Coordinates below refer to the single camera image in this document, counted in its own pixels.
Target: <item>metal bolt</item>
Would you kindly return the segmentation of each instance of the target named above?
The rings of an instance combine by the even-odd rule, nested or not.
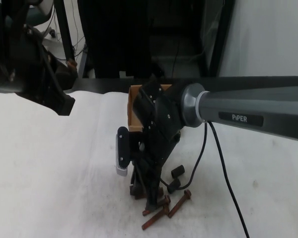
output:
[[[169,218],[173,217],[173,215],[180,209],[183,203],[188,199],[191,199],[191,192],[190,190],[187,189],[187,190],[184,190],[184,195],[183,197],[181,197],[180,201],[178,201],[178,203],[174,206],[174,208],[169,212],[168,217]]]
[[[159,211],[157,214],[155,214],[149,221],[147,221],[146,223],[144,223],[141,227],[143,230],[147,229],[148,227],[150,227],[153,223],[155,223],[157,220],[159,220],[161,217],[163,217],[164,215],[168,215],[169,213],[169,207],[168,205],[164,205],[163,209],[161,211]]]
[[[163,188],[159,187],[158,197],[162,197],[163,194],[164,194]],[[141,195],[135,196],[135,200],[143,199],[143,198],[146,198],[146,197],[147,197],[147,194],[143,193]]]
[[[157,208],[162,207],[163,205],[169,205],[170,202],[171,202],[171,199],[170,199],[169,195],[165,195],[164,199],[158,202]],[[151,211],[144,210],[143,211],[143,216],[145,217],[146,215],[149,215],[150,213],[151,213]]]

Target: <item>white cloth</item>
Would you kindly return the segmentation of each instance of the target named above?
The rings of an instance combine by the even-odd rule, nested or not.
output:
[[[127,126],[127,95],[72,94],[72,114],[0,94],[0,238],[244,237],[218,150],[208,142],[187,201],[146,231],[145,200],[116,175],[115,135]],[[215,124],[231,186],[253,238],[298,238],[298,142]],[[185,128],[162,177],[183,164],[185,184],[204,127]],[[183,192],[171,195],[174,206]]]

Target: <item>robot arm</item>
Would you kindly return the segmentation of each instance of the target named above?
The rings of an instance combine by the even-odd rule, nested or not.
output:
[[[208,92],[194,83],[164,92],[151,81],[140,88],[133,111],[144,128],[118,130],[117,172],[127,175],[133,162],[131,195],[146,193],[147,210],[156,208],[162,166],[184,126],[213,121],[298,140],[298,86]]]
[[[0,92],[48,107],[61,116],[75,100],[63,90],[73,85],[77,71],[66,67],[42,46],[42,35],[25,24],[31,5],[47,11],[50,0],[0,0]]]
[[[212,93],[191,84],[181,114],[190,127],[213,121],[298,140],[298,86]]]

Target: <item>black rubber cap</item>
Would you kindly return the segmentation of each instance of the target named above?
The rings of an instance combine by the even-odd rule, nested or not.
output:
[[[173,180],[170,186],[167,188],[168,193],[173,194],[173,192],[181,186],[181,182],[178,178]]]
[[[185,172],[183,165],[180,165],[179,167],[175,168],[171,171],[171,176],[175,179],[179,177],[180,175],[183,175]]]

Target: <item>black cable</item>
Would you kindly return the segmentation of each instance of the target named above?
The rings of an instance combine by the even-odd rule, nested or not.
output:
[[[71,2],[72,2],[72,10],[73,10],[74,24],[75,24],[75,27],[76,27],[76,32],[77,32],[77,40],[76,40],[76,42],[78,42],[78,28],[77,28],[77,25],[76,25],[76,20],[75,20],[75,14],[74,14],[74,4],[73,4],[73,0],[71,0]]]
[[[192,180],[193,180],[193,176],[194,176],[195,170],[197,169],[197,167],[198,167],[198,165],[199,165],[199,162],[200,162],[200,160],[201,160],[201,158],[202,158],[202,155],[203,155],[203,153],[204,153],[205,145],[206,145],[206,143],[207,143],[207,136],[208,136],[208,124],[205,123],[205,127],[204,127],[204,140],[203,140],[202,150],[201,150],[201,152],[200,152],[200,155],[199,155],[199,157],[198,157],[197,162],[195,163],[195,166],[194,166],[193,171],[192,171],[192,173],[191,173],[190,180],[189,180],[189,182],[188,182],[185,186],[179,187],[179,188],[177,188],[177,190],[184,190],[184,189],[186,189],[188,186],[191,185],[191,182],[192,182]],[[160,178],[160,181],[161,181],[161,183],[163,183],[166,187],[169,187],[169,185],[168,185],[165,181],[163,181],[161,178]]]
[[[59,29],[58,29],[58,25],[57,25],[57,23],[56,23],[56,14],[54,14],[54,25],[55,25],[55,33],[56,33],[56,40],[58,41],[58,42],[60,42],[60,39],[59,39],[59,33],[58,33],[58,31],[59,31]]]
[[[233,190],[229,184],[229,180],[228,180],[228,177],[227,177],[227,172],[226,172],[226,167],[225,167],[225,162],[224,162],[224,157],[223,157],[223,153],[222,153],[222,149],[221,149],[221,145],[220,145],[220,142],[219,142],[219,138],[218,138],[218,135],[217,135],[217,132],[213,126],[213,123],[212,122],[209,122],[210,124],[210,127],[212,129],[212,132],[213,132],[213,135],[214,135],[214,138],[215,138],[215,141],[217,143],[217,147],[218,147],[218,150],[219,150],[219,154],[220,154],[220,159],[221,159],[221,163],[222,163],[222,167],[223,167],[223,173],[224,173],[224,177],[225,177],[225,181],[226,181],[226,184],[227,184],[227,187],[229,189],[229,192],[232,196],[232,199],[233,199],[233,202],[235,204],[235,207],[237,209],[237,212],[238,212],[238,215],[239,215],[239,218],[240,218],[240,221],[242,222],[242,225],[243,225],[243,228],[244,228],[244,232],[245,232],[245,235],[247,238],[249,238],[249,234],[248,234],[248,231],[247,231],[247,227],[246,227],[246,224],[244,222],[244,219],[243,219],[243,215],[239,209],[239,205],[237,203],[237,200],[235,198],[235,195],[233,193]]]
[[[82,41],[82,39],[84,39],[84,37],[85,36],[83,36],[75,45],[73,45],[73,46],[77,46],[78,44],[79,44],[79,42],[81,42]]]
[[[175,63],[176,63],[176,61],[177,61],[178,54],[179,54],[179,49],[180,49],[180,42],[181,42],[181,38],[179,39],[177,53],[175,54],[175,57],[174,57],[174,62],[173,62],[173,67],[172,67],[172,75],[171,75],[171,78],[173,78],[174,67],[175,67]]]
[[[43,34],[44,36],[45,36],[46,32],[48,31],[48,29],[49,29],[49,27],[50,27],[50,25],[53,21],[54,15],[55,15],[55,7],[54,7],[54,11],[53,11],[53,15],[51,17],[50,23],[49,23],[48,27],[46,28],[46,30],[44,31],[44,34]]]
[[[86,50],[87,49],[87,47],[84,47],[77,55],[75,55],[74,57],[77,57],[77,56],[79,56],[84,50]]]

